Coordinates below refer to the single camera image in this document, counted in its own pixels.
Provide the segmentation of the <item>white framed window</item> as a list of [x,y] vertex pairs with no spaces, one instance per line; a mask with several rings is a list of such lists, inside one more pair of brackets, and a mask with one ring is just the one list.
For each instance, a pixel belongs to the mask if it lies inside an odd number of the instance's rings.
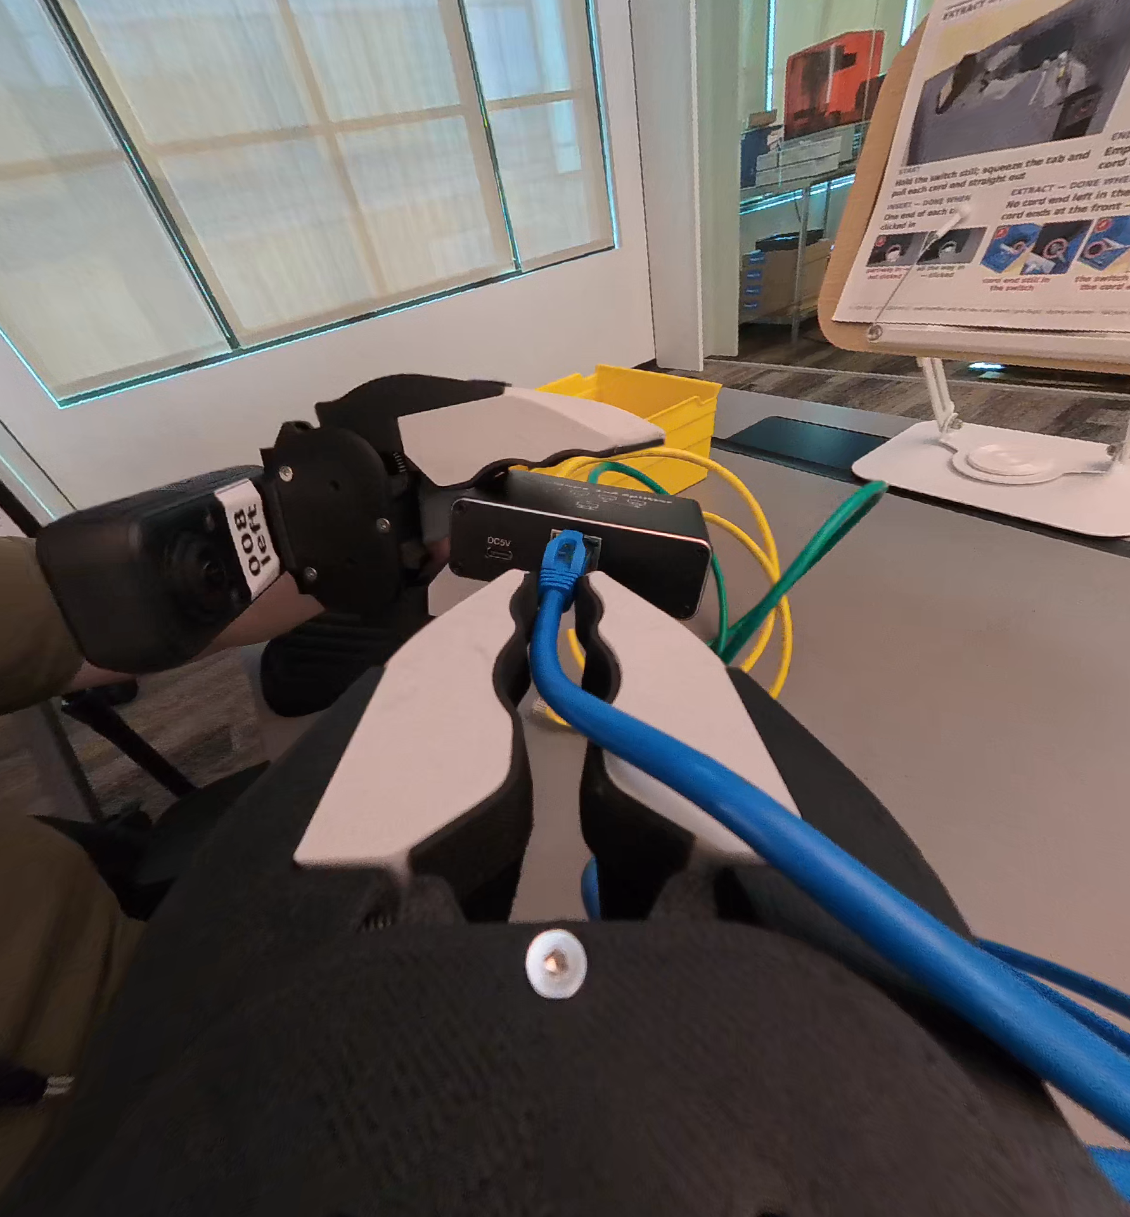
[[563,2],[0,2],[0,333],[64,406],[616,243]]

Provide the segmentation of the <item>black ethernet switch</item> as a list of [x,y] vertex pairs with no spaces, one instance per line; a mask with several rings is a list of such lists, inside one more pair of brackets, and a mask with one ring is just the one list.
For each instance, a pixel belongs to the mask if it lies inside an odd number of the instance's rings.
[[588,572],[613,578],[671,618],[696,615],[712,544],[699,504],[678,495],[514,470],[453,502],[449,566],[477,582],[508,570],[536,573],[566,530],[584,536]]

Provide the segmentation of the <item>orange 3D printer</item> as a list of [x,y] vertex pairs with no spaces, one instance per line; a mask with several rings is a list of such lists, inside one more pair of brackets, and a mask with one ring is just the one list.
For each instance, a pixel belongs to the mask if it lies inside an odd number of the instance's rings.
[[847,31],[788,57],[785,141],[868,120],[886,79],[884,43],[880,30]]

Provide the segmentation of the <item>yellow plastic bin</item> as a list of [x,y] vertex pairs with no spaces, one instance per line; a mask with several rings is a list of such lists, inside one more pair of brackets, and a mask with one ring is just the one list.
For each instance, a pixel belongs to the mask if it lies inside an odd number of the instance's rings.
[[570,373],[541,390],[622,409],[659,427],[666,449],[709,458],[721,393],[717,382],[598,365],[592,373]]

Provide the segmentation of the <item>metal storage shelf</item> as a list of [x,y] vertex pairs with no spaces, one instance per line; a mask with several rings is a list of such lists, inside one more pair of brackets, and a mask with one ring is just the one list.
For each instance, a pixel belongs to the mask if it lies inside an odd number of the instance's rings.
[[786,328],[797,341],[816,317],[866,128],[861,120],[794,139],[783,128],[744,132],[739,326]]

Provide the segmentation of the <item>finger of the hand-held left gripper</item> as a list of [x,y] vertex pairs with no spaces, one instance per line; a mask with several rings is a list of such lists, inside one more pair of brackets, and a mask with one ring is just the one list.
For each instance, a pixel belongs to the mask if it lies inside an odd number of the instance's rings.
[[552,468],[659,449],[664,428],[616,406],[539,390],[508,388],[475,402],[398,419],[404,461],[428,481],[481,481],[511,468]]

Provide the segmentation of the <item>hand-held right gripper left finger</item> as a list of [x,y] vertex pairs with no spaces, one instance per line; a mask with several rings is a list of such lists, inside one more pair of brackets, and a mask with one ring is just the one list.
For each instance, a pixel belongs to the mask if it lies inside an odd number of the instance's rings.
[[510,920],[533,829],[520,705],[536,584],[512,570],[387,662],[293,853],[305,871],[440,880],[468,921]]

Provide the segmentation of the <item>person's left hand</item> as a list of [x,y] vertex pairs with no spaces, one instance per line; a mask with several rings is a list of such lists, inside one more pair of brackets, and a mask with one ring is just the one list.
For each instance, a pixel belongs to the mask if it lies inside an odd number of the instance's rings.
[[123,671],[83,662],[62,695],[67,696],[89,689],[113,686],[138,675],[172,672],[196,662],[204,662],[219,653],[265,644],[323,612],[324,607],[314,597],[302,594],[293,576],[286,573],[268,587],[241,616],[231,622],[230,627],[218,634],[207,647],[203,647],[194,658],[178,661],[169,667],[127,667]]

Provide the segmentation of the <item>person's left forearm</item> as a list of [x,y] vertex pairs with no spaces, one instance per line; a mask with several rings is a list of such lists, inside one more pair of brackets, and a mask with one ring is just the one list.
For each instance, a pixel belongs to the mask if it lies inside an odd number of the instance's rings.
[[0,538],[0,715],[73,692],[83,662],[34,544]]

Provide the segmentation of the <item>person's olive clothing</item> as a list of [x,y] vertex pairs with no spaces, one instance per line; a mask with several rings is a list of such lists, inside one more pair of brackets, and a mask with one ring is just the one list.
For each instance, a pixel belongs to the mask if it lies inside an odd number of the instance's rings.
[[71,1081],[68,1093],[0,1108],[0,1200],[67,1123],[145,929],[74,841],[0,812],[0,1062]]

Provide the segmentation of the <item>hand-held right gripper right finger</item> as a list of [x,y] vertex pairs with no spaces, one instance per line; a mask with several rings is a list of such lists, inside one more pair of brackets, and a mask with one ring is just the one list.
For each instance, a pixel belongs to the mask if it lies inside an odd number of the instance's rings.
[[[709,755],[800,816],[733,671],[692,631],[604,573],[578,587],[575,621],[587,646],[585,692]],[[675,874],[758,861],[695,803],[592,742],[579,815],[595,863],[585,884],[597,890],[603,915],[647,915]]]

